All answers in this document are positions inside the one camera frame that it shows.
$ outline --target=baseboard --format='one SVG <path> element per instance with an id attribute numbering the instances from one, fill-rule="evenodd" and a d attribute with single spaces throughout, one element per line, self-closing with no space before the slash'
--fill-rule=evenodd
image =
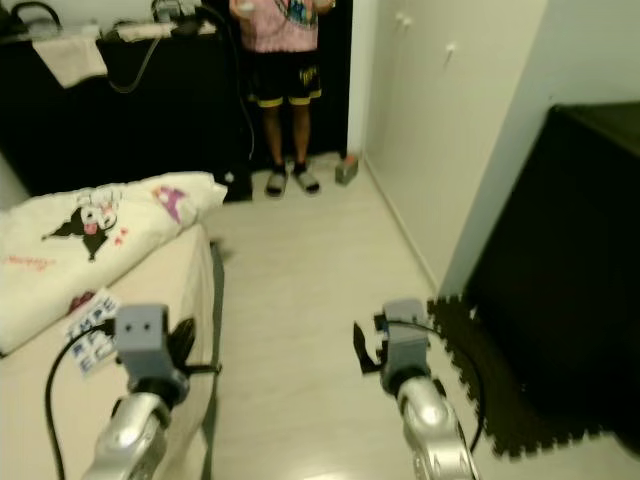
<path id="1" fill-rule="evenodd" d="M 398 225 L 398 228 L 402 232 L 402 236 L 404 237 L 407 244 L 409 245 L 409 248 L 411 249 L 413 256 L 418 261 L 418 264 L 420 265 L 422 272 L 427 278 L 429 287 L 431 288 L 431 290 L 433 290 L 434 295 L 438 295 L 438 292 L 440 292 L 440 285 L 436 281 L 436 278 L 433 275 L 433 271 L 431 270 L 431 267 L 429 267 L 429 262 L 427 262 L 427 259 L 424 258 L 422 253 L 420 253 L 420 249 L 418 248 L 418 245 L 411 237 L 411 234 L 409 233 L 409 230 L 407 229 L 407 226 L 405 225 L 404 220 L 402 220 L 402 217 L 400 216 L 400 212 L 398 212 L 398 209 L 393 203 L 393 200 L 389 198 L 389 196 L 384 191 L 384 188 L 382 188 L 382 184 L 380 183 L 380 177 L 378 176 L 378 173 L 376 172 L 375 167 L 371 164 L 371 162 L 369 162 L 369 159 L 367 158 L 366 153 L 363 154 L 361 160 L 363 161 L 362 163 L 364 163 L 367 170 L 371 174 L 373 183 L 376 185 L 378 192 L 380 192 L 380 195 L 382 196 L 382 198 L 384 199 L 384 202 L 387 204 L 387 207 L 391 211 L 393 218 L 396 220 L 396 224 Z"/>

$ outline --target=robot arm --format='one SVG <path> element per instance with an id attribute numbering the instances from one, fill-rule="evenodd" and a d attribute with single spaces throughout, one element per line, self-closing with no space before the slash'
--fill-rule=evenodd
<path id="1" fill-rule="evenodd" d="M 167 449 L 171 410 L 189 393 L 189 375 L 220 372 L 220 367 L 185 365 L 195 339 L 193 320 L 181 322 L 171 335 L 167 329 L 162 305 L 120 309 L 114 343 L 129 374 L 130 395 L 116 403 L 84 480 L 153 478 Z"/>
<path id="2" fill-rule="evenodd" d="M 479 480 L 455 410 L 444 388 L 431 379 L 427 366 L 429 340 L 425 314 L 417 300 L 402 300 L 384 306 L 375 317 L 376 329 L 385 334 L 380 363 L 366 352 L 362 329 L 355 324 L 353 344 L 364 374 L 380 372 L 383 389 L 398 402 L 404 434 L 414 455 L 419 480 Z"/>

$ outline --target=black shorts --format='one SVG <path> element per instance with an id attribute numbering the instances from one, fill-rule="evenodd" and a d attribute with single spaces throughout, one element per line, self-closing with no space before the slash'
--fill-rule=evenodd
<path id="1" fill-rule="evenodd" d="M 317 52 L 253 53 L 250 57 L 249 99 L 262 108 L 309 105 L 322 95 Z"/>

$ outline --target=paper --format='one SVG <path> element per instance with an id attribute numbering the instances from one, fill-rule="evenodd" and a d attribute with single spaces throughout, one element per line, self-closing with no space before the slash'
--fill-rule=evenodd
<path id="1" fill-rule="evenodd" d="M 64 330 L 65 345 L 105 319 L 115 318 L 118 308 L 120 301 L 106 288 L 100 289 L 69 315 L 69 323 Z M 113 352 L 113 340 L 102 332 L 94 332 L 78 340 L 69 354 L 73 356 L 82 374 L 87 375 Z"/>
<path id="2" fill-rule="evenodd" d="M 136 42 L 147 38 L 168 38 L 175 23 L 133 23 L 117 27 L 118 35 L 125 42 Z"/>
<path id="3" fill-rule="evenodd" d="M 64 88 L 107 74 L 95 36 L 74 35 L 35 40 L 33 48 Z"/>

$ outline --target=bag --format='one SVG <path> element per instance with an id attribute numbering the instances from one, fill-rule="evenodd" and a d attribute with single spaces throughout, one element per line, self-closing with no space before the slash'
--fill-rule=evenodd
<path id="1" fill-rule="evenodd" d="M 47 19 L 47 22 L 54 23 L 58 29 L 62 28 L 60 24 L 60 17 L 56 11 L 49 5 L 43 2 L 20 2 L 16 3 L 11 12 L 8 12 L 2 4 L 0 4 L 0 37 L 9 35 L 20 35 L 29 32 L 29 27 L 35 23 L 42 22 L 42 19 L 33 20 L 29 23 L 25 23 L 20 18 L 20 12 L 27 8 L 40 8 L 45 10 L 51 19 Z"/>

